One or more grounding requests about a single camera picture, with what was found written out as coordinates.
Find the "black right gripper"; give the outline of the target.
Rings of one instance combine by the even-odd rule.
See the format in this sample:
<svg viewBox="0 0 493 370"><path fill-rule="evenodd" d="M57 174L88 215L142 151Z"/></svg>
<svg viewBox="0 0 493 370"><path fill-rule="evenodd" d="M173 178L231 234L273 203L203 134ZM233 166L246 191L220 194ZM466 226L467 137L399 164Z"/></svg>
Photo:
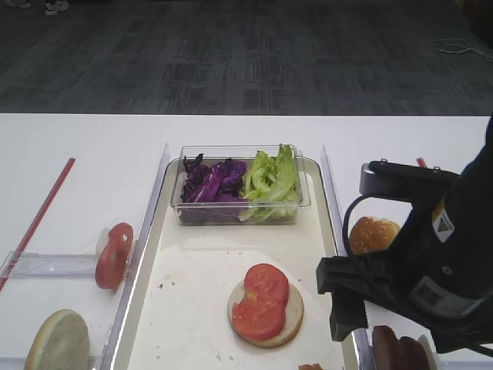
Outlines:
<svg viewBox="0 0 493 370"><path fill-rule="evenodd" d="M440 353L492 342L492 171L465 169L438 200L412 203L388 254L394 283ZM330 333L367 328L369 257L322 257L317 293L331 293Z"/></svg>

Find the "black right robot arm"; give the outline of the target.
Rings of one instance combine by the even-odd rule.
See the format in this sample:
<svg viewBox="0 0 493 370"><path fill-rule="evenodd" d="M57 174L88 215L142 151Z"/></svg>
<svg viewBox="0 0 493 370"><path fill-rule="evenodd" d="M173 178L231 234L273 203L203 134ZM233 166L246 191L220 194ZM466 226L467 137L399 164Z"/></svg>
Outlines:
<svg viewBox="0 0 493 370"><path fill-rule="evenodd" d="M491 356L491 132L461 173L365 163L359 200L368 198L405 202L411 212L387 249L321 259L317 290L332 297L332 339L366 328L371 302L427 328L441 354Z"/></svg>

